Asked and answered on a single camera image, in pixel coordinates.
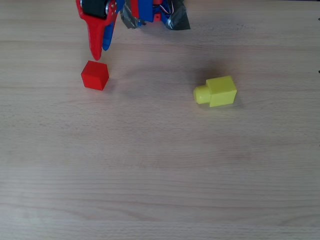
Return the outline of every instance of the wooden table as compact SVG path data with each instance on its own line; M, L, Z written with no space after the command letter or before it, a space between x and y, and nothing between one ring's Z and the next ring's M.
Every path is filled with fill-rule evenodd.
M0 239L319 240L320 3L185 4L187 31L119 18L96 91L74 0L0 1Z

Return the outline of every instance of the yellow toy brick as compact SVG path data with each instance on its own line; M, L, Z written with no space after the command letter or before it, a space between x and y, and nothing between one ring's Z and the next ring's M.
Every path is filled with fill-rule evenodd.
M197 104L209 103L210 107L233 104L237 89L231 76L208 79L204 86L193 91Z

